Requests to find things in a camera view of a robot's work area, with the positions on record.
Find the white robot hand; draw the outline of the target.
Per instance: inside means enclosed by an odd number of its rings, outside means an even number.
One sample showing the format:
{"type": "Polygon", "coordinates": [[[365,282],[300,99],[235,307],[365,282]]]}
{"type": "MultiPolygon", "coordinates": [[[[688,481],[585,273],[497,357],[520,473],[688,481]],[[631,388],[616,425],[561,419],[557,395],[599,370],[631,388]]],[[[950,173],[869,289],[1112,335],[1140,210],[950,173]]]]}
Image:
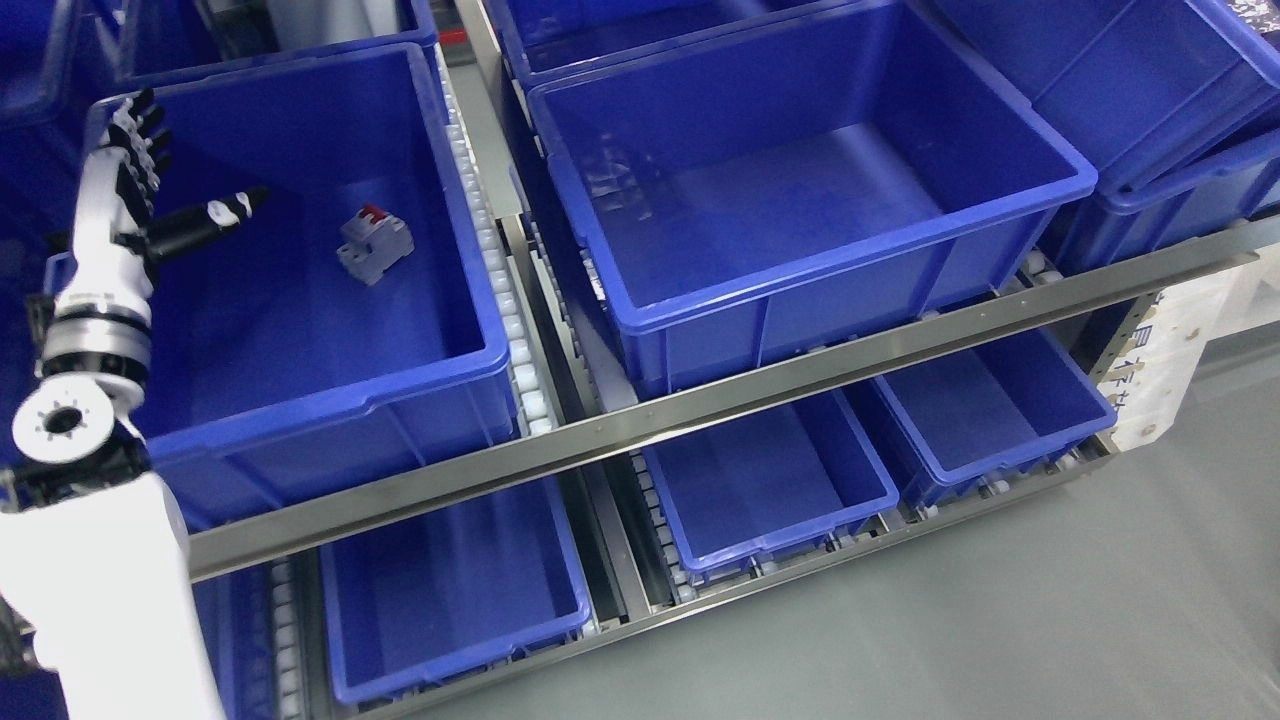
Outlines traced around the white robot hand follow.
{"type": "MultiPolygon", "coordinates": [[[[154,283],[141,255],[118,243],[120,234],[141,234],[125,205],[138,190],[129,170],[129,150],[146,182],[147,214],[155,214],[160,179],[172,164],[173,133],[163,123],[165,109],[154,88],[132,94],[111,114],[111,147],[96,149],[84,160],[70,229],[76,270],[55,297],[55,315],[82,309],[150,323],[154,283]]],[[[239,229],[268,201],[271,191],[255,186],[223,199],[168,213],[146,229],[146,263],[168,263],[239,229]]]]}

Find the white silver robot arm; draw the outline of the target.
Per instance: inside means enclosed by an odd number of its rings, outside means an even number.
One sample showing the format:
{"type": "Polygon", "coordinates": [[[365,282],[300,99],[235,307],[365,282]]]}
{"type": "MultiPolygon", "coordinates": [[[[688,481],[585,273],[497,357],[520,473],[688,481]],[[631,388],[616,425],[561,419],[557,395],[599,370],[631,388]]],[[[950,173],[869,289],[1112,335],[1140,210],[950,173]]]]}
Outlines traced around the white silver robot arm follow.
{"type": "Polygon", "coordinates": [[[248,222],[255,187],[156,217],[172,135],[151,88],[118,101],[87,154],[44,310],[35,387],[3,469],[3,601],[22,662],[58,676],[70,719],[223,719],[179,503],[131,416],[146,398],[161,264],[248,222]]]}

